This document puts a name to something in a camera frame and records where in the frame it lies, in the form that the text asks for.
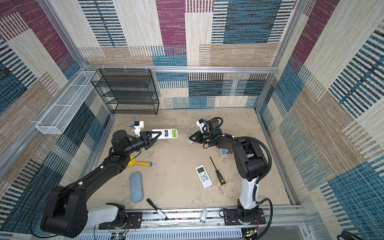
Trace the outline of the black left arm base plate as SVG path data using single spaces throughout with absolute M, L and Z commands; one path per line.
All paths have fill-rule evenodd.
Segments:
M 139 229 L 142 224 L 143 212 L 126 212 L 124 215 L 118 214 L 117 218 L 109 223 L 102 223 L 98 226 L 99 230 L 128 230 Z

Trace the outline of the colourful magazine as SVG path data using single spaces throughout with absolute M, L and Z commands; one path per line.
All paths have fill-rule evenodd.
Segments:
M 226 150 L 226 149 L 220 149 L 220 154 L 222 156 L 233 156 L 234 155 L 231 151 Z

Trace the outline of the white remote with red buttons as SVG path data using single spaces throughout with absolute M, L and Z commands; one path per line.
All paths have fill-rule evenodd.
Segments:
M 162 135 L 158 140 L 169 140 L 169 139 L 177 139 L 178 131 L 176 129 L 153 129 L 152 131 L 160 131 Z

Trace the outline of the aluminium front rail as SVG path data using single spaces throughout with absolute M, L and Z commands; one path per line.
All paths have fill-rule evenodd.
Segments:
M 126 212 L 143 212 L 142 224 L 139 229 L 131 230 L 158 230 L 161 228 L 193 228 L 193 227 L 222 227 L 226 226 L 224 219 L 219 216 L 221 209 L 236 209 L 234 207 L 217 207 L 217 208 L 181 208 L 181 209 L 162 209 L 162 211 L 169 218 L 163 220 L 162 217 L 153 209 L 149 210 L 126 210 Z M 305 225 L 308 223 L 308 217 L 302 206 L 293 205 L 274 205 L 272 208 L 266 204 L 261 205 L 261 208 L 265 214 L 267 223 L 269 218 L 272 217 L 271 227 L 273 226 L 294 226 Z M 203 209 L 208 210 L 207 220 L 205 224 L 200 223 L 200 216 Z M 240 228 L 259 227 L 264 228 L 264 225 L 235 225 Z

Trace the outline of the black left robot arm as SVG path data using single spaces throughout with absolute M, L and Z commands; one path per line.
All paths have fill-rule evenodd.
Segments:
M 109 155 L 93 171 L 81 179 L 52 189 L 42 205 L 40 229 L 43 232 L 74 238 L 86 227 L 87 201 L 107 181 L 123 172 L 131 161 L 131 154 L 149 149 L 162 135 L 161 132 L 139 133 L 130 136 L 125 130 L 113 134 Z

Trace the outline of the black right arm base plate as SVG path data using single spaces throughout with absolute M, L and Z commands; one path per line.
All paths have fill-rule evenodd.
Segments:
M 264 225 L 267 223 L 263 210 L 259 207 L 252 210 L 221 209 L 219 216 L 224 219 L 226 226 L 235 225 Z

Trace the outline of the white cylinder on rail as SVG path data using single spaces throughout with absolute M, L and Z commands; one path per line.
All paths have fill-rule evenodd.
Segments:
M 202 212 L 201 212 L 201 216 L 200 216 L 200 223 L 201 224 L 205 224 L 205 222 L 207 220 L 207 214 L 208 214 L 208 210 L 207 209 L 203 209 Z

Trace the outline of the black yellow screwdriver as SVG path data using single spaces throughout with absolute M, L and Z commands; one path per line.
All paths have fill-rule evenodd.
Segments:
M 225 185 L 226 185 L 226 182 L 225 182 L 225 180 L 224 180 L 224 178 L 223 178 L 223 175 L 222 175 L 222 174 L 220 173 L 220 171 L 217 169 L 217 167 L 216 167 L 216 165 L 215 165 L 215 163 L 214 163 L 212 157 L 210 157 L 210 160 L 211 160 L 211 162 L 212 162 L 212 164 L 213 164 L 213 166 L 214 166 L 214 168 L 215 168 L 215 172 L 216 172 L 216 174 L 217 174 L 217 177 L 218 177 L 218 180 L 219 180 L 221 186 L 225 186 Z

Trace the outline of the blue grey glasses case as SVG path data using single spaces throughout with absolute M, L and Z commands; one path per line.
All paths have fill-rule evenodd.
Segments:
M 140 172 L 134 172 L 130 176 L 131 201 L 138 203 L 144 198 L 143 180 Z

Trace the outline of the black marker pen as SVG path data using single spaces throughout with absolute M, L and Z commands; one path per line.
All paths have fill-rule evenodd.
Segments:
M 163 220 L 168 220 L 169 218 L 166 216 L 166 214 L 160 209 L 158 208 L 155 203 L 150 200 L 150 199 L 147 199 L 147 202 L 152 206 L 152 208 L 162 217 Z

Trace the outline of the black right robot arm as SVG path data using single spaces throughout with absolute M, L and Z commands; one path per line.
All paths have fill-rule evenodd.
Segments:
M 250 224 L 258 214 L 260 181 L 272 168 L 272 157 L 268 147 L 253 137 L 235 137 L 221 130 L 223 119 L 214 117 L 200 119 L 196 125 L 200 128 L 189 136 L 189 142 L 202 144 L 203 147 L 217 147 L 233 153 L 236 168 L 242 177 L 242 191 L 238 199 L 237 215 L 241 224 Z

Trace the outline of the yellow scraper with blue tip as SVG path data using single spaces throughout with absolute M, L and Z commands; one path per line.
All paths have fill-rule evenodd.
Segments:
M 151 167 L 152 163 L 151 162 L 138 162 L 136 158 L 131 157 L 130 162 L 128 163 L 128 167 L 132 167 L 134 165 L 139 165 L 139 166 L 145 166 L 145 167 Z

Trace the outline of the white air conditioner remote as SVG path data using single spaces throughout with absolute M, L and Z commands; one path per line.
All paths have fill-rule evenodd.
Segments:
M 195 170 L 198 174 L 198 177 L 202 183 L 204 189 L 211 187 L 213 185 L 211 178 L 208 175 L 208 172 L 204 165 L 199 165 L 195 167 Z

